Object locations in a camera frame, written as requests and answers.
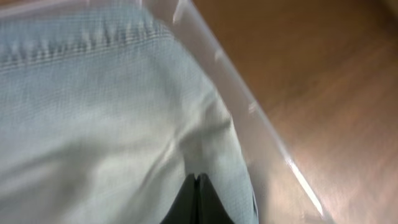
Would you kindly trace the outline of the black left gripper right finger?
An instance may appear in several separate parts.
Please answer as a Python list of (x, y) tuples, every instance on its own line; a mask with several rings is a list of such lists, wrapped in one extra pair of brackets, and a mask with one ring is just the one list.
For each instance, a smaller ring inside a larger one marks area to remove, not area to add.
[(197, 224), (233, 224), (218, 197), (210, 178), (200, 174), (195, 181), (196, 209), (195, 223)]

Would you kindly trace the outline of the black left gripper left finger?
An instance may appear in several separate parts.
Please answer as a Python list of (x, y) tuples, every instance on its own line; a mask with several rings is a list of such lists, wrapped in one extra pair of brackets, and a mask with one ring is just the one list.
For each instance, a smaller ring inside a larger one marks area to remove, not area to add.
[(196, 221), (197, 196), (196, 179), (189, 174), (161, 224), (193, 224)]

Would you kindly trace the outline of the light blue jeans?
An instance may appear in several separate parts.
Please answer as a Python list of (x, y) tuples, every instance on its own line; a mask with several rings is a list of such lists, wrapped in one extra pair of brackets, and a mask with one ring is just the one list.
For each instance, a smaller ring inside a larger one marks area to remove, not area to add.
[(192, 173), (257, 223), (230, 113), (149, 12), (1, 22), (2, 223), (159, 223)]

